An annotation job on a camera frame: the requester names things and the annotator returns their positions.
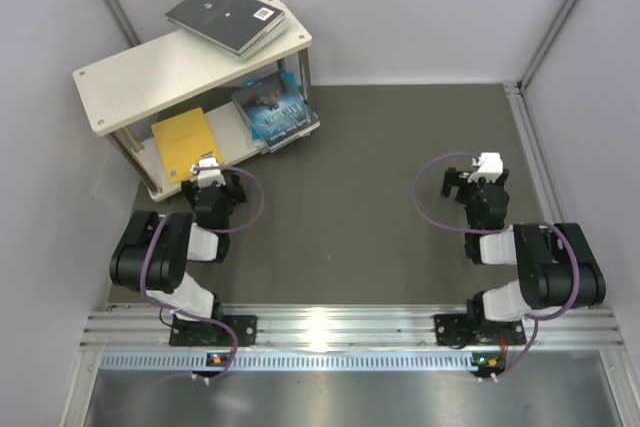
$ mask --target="qr code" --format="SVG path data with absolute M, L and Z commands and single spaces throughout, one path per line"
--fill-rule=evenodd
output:
M 269 17 L 273 15 L 273 10 L 267 9 L 266 7 L 262 7 L 258 12 L 253 14 L 256 19 L 267 20 Z

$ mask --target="yellow book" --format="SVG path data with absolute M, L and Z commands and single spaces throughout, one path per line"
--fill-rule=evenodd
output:
M 224 163 L 200 107 L 156 122 L 151 130 L 170 184 L 190 178 L 193 175 L 191 166 L 203 155 L 211 153 L 220 165 Z

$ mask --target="gray floor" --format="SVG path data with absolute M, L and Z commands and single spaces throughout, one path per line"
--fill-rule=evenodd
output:
M 594 352 L 534 353 L 504 381 L 481 385 L 461 372 L 247 372 L 208 388 L 189 378 L 153 387 L 166 375 L 99 372 L 85 425 L 622 425 Z
M 511 177 L 510 222 L 539 220 L 509 103 L 500 85 L 344 86 L 312 92 L 322 126 L 275 154 L 242 164 L 262 179 L 267 204 L 257 225 L 232 237 L 224 264 L 189 272 L 232 303 L 462 303 L 515 278 L 505 266 L 474 266 L 462 235 L 426 224 L 411 201 L 413 178 L 433 157 L 456 150 L 502 153 Z M 219 105 L 228 92 L 183 108 Z M 424 179 L 425 208 L 464 225 L 453 200 L 439 198 L 442 165 Z M 232 225 L 249 219 L 257 190 Z M 155 204 L 140 189 L 136 209 L 186 210 L 179 196 Z M 110 301 L 137 294 L 112 290 Z

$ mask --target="white shelf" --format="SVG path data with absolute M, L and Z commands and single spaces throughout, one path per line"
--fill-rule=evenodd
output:
M 179 29 L 76 70 L 73 79 L 93 131 L 107 135 L 311 45 L 311 34 L 280 0 L 262 1 L 285 11 L 289 29 L 245 61 Z M 227 148 L 222 140 L 218 144 Z
M 260 152 L 253 144 L 249 129 L 233 102 L 207 112 L 205 117 L 220 148 L 224 165 L 237 164 Z M 133 155 L 162 189 L 161 193 L 155 195 L 149 192 L 151 198 L 158 202 L 179 192 L 180 183 L 169 184 L 155 139 L 147 139 L 142 145 L 144 150 Z

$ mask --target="gray tabletop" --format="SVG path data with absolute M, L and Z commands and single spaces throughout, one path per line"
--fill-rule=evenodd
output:
M 216 106 L 217 91 L 182 109 Z M 266 189 L 262 218 L 232 236 L 223 264 L 190 263 L 189 272 L 231 303 L 462 303 L 479 290 L 516 278 L 514 267 L 474 266 L 461 234 L 436 229 L 415 212 L 414 176 L 450 151 L 500 152 L 511 176 L 508 222 L 540 219 L 529 171 L 501 85 L 317 87 L 322 121 L 310 137 L 241 164 Z M 438 195 L 448 166 L 426 175 L 423 206 L 463 226 L 464 210 Z M 248 220 L 258 191 L 244 182 L 249 202 L 232 225 Z M 140 189 L 135 209 L 188 210 L 180 195 L 156 204 Z M 113 288 L 110 301 L 139 296 Z

